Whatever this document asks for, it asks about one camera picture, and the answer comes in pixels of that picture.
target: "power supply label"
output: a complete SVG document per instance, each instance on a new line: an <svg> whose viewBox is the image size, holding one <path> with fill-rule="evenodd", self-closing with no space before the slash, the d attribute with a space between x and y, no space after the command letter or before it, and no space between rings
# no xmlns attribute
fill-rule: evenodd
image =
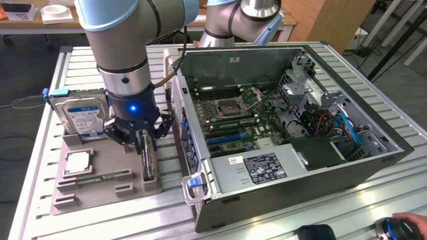
<svg viewBox="0 0 427 240"><path fill-rule="evenodd" d="M78 133L86 137L103 135L103 120L98 106L68 108L68 115Z"/></svg>
<svg viewBox="0 0 427 240"><path fill-rule="evenodd" d="M243 162L255 184L263 184L287 176L274 153L244 158Z"/></svg>

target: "white cable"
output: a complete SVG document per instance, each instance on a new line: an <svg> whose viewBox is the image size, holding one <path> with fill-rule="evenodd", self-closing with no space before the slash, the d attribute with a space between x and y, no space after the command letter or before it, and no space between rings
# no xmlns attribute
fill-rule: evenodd
<svg viewBox="0 0 427 240"><path fill-rule="evenodd" d="M42 106L44 106L46 104L40 104L36 106L16 106L19 103L22 103L23 101L28 100L28 99L35 99L35 98L42 98L43 95L35 95L35 96L28 96L24 98L19 98L16 100L12 101L12 103L10 105L2 105L0 108L15 108L15 109L34 109L34 108L39 108Z"/></svg>

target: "hand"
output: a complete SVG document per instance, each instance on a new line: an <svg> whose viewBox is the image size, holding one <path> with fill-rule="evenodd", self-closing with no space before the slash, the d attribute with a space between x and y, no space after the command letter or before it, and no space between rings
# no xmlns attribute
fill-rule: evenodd
<svg viewBox="0 0 427 240"><path fill-rule="evenodd" d="M419 228L423 239L427 240L427 216L417 215L410 212L393 214L394 219L409 219Z"/></svg>

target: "workbench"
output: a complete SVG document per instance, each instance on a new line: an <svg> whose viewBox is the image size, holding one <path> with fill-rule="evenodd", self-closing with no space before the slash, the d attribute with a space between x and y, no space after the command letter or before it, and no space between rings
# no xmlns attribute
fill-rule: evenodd
<svg viewBox="0 0 427 240"><path fill-rule="evenodd" d="M76 8L70 7L74 21L55 24L43 24L42 14L36 13L34 21L11 21L8 19L0 20L0 35L16 35L16 34L84 34L86 30L79 23L79 16ZM199 16L207 15L207 9L199 9ZM287 42L294 26L298 24L295 18L286 14L282 19L282 25L279 27L279 34L275 41ZM206 21L194 21L187 25L190 32L203 32L206 30Z"/></svg>
<svg viewBox="0 0 427 240"><path fill-rule="evenodd" d="M415 148L397 165L363 184L299 205L196 233L192 208L184 202L182 171L172 133L158 141L163 192L62 215L50 215L64 127L46 105L24 179L10 239L287 239L298 240L302 225L329 224L339 239L375 239L374 223L395 212L427 215L427 132L367 81L337 51L321 42L309 44L341 77ZM180 45L147 48L152 82L164 77L163 51ZM329 91L338 90L330 77L317 74ZM103 88L90 47L63 47L50 90ZM159 108L164 89L155 90Z"/></svg>

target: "gray floor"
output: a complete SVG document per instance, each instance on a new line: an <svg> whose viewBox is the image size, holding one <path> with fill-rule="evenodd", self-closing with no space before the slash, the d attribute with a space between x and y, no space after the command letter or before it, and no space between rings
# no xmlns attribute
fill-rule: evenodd
<svg viewBox="0 0 427 240"><path fill-rule="evenodd" d="M363 23L367 30L373 29L379 17L381 14L369 16ZM393 24L391 19L385 29ZM51 35L50 38L56 46L88 46L86 37L79 34ZM414 35L403 46L402 53L407 51L418 38L419 36ZM15 42L12 47L6 47L0 43L0 105L10 104L15 99L40 94L43 88L51 84L58 58L58 51L47 51L42 35L12 36L12 39ZM381 48L379 50L385 55L387 49ZM357 65L351 57L346 58ZM373 54L362 66L365 73L371 72L381 59L382 56ZM425 114L427 108L423 105L423 99L426 100L427 79L422 75L427 76L426 61L425 52L411 67L405 67L399 62L375 82L375 85L425 129L427 128L427 114ZM34 138L39 129L42 111L42 107L28 110L0 108L0 138L10 136ZM32 145L28 139L20 143L18 139L0 140L0 158L20 159L30 156ZM28 159L20 162L0 161L0 201L19 199L27 165ZM0 204L0 240L8 236L15 210L15 204Z"/></svg>

